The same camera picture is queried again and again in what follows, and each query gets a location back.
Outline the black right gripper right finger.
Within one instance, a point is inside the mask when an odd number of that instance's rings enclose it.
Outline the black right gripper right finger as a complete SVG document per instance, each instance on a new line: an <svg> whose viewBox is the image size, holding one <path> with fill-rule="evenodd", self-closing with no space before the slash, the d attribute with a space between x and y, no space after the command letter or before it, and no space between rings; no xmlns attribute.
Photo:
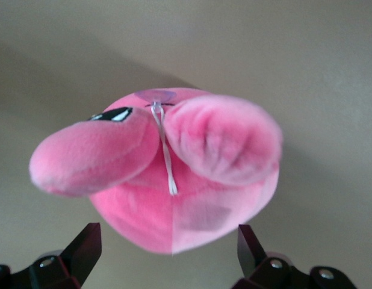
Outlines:
<svg viewBox="0 0 372 289"><path fill-rule="evenodd" d="M315 266L309 273L303 273L286 255L265 252L250 225L238 226L237 257L244 277L234 288L356 288L336 268Z"/></svg>

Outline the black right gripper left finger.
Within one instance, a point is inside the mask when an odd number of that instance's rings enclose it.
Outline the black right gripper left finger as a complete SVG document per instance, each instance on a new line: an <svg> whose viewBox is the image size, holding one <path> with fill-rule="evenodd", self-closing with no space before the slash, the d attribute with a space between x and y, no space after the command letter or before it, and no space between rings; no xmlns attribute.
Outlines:
<svg viewBox="0 0 372 289"><path fill-rule="evenodd" d="M89 223L64 250L44 253L21 271L0 264L0 288L81 288L101 253L101 224Z"/></svg>

